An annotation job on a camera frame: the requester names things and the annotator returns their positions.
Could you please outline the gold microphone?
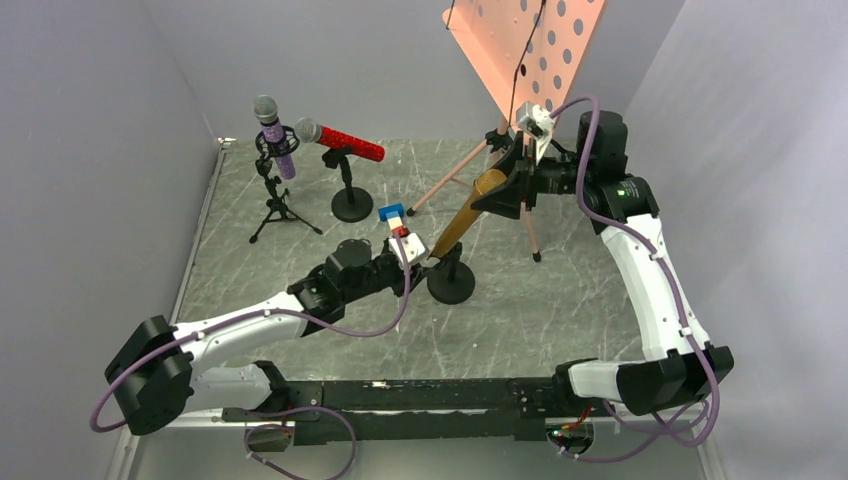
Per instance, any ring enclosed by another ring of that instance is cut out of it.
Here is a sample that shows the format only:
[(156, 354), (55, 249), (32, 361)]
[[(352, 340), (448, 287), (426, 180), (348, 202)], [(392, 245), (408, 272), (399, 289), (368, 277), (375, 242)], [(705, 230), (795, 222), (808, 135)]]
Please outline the gold microphone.
[(468, 199), (457, 211), (431, 249), (431, 258), (441, 259), (450, 252), (481, 215), (481, 211), (474, 210), (472, 204), (484, 194), (504, 184), (506, 180), (507, 176), (502, 171), (489, 169), (472, 183)]

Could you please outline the black round-base mic stand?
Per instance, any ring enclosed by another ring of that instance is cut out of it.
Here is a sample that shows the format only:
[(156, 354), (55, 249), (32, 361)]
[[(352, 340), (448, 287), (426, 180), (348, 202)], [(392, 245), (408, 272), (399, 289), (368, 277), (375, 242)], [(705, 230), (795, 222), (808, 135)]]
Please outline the black round-base mic stand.
[(353, 153), (350, 146), (329, 148), (322, 160), (327, 168), (338, 169), (344, 187), (331, 200), (334, 217), (345, 223), (357, 223), (366, 219), (373, 210), (373, 198), (365, 190), (353, 185), (353, 174), (348, 156)]

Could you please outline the black tripod shock-mount stand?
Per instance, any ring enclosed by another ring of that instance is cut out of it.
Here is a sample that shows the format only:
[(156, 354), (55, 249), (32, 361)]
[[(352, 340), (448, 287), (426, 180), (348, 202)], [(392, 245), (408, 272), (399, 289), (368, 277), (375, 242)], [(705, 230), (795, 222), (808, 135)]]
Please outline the black tripod shock-mount stand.
[[(286, 125), (283, 126), (288, 134), (289, 148), (292, 155), (299, 147), (300, 140), (296, 137), (294, 130), (291, 127)], [(254, 166), (257, 174), (262, 178), (264, 187), (269, 195), (269, 198), (265, 202), (265, 205), (268, 208), (268, 213), (263, 218), (256, 231), (249, 237), (248, 242), (250, 244), (255, 244), (258, 241), (259, 235), (263, 231), (264, 227), (271, 223), (301, 222), (309, 227), (314, 233), (322, 235), (323, 231), (321, 229), (303, 219), (289, 207), (286, 202), (286, 197), (290, 194), (289, 189), (284, 188), (282, 191), (278, 190), (278, 187), (283, 183), (283, 179), (276, 164), (270, 158), (268, 146), (262, 136), (262, 130), (255, 137), (255, 146), (259, 153), (259, 157), (255, 160)]]

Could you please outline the red glitter microphone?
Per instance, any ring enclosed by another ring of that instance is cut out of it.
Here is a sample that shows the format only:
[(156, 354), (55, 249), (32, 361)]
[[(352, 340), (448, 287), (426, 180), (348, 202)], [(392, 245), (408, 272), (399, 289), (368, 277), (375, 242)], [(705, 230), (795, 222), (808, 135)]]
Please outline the red glitter microphone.
[(382, 146), (322, 126), (311, 118), (301, 118), (294, 126), (294, 132), (303, 143), (317, 143), (331, 149), (349, 147), (351, 154), (374, 162), (382, 162), (385, 157)]

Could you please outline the purple glitter microphone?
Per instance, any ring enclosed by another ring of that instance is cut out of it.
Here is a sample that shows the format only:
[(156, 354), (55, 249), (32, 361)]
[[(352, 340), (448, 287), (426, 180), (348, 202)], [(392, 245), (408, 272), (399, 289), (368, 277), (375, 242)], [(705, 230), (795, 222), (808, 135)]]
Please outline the purple glitter microphone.
[(287, 131), (279, 120), (277, 103), (269, 95), (258, 95), (254, 99), (253, 112), (262, 127), (262, 136), (268, 146), (271, 160), (276, 164), (283, 180), (292, 180), (296, 176), (296, 169)]

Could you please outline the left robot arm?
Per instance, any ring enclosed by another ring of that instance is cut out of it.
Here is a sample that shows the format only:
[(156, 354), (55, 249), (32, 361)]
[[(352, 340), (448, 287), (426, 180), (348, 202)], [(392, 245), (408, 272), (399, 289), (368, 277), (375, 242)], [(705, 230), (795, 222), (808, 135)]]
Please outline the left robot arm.
[(123, 415), (102, 425), (100, 400), (89, 426), (105, 433), (122, 426), (136, 436), (161, 430), (184, 413), (240, 408), (280, 414), (291, 405), (288, 384), (270, 361), (227, 368), (229, 359), (266, 344), (305, 338), (321, 330), (372, 338), (394, 329), (399, 319), (371, 331), (339, 326), (348, 304), (390, 289), (405, 313), (409, 295), (427, 274), (421, 261), (429, 250), (410, 233), (385, 240), (373, 255), (365, 240), (338, 245), (326, 260), (286, 290), (229, 314), (171, 325), (163, 316), (142, 321), (105, 369), (107, 395)]

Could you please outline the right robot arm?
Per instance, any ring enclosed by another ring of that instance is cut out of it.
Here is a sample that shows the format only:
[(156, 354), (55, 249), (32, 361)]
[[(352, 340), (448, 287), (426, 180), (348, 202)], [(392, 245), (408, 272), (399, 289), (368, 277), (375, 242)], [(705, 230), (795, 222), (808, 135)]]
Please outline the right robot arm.
[(648, 182), (627, 170), (628, 127), (614, 112), (581, 115), (574, 151), (545, 151), (555, 122), (537, 105), (517, 116), (514, 142), (494, 172), (504, 181), (472, 204), (516, 219), (542, 194), (572, 195), (610, 252), (638, 321), (643, 358), (633, 362), (576, 360), (557, 367), (557, 402), (622, 404), (635, 415), (710, 401), (734, 367), (731, 350), (714, 345), (685, 297), (665, 244), (660, 211)]

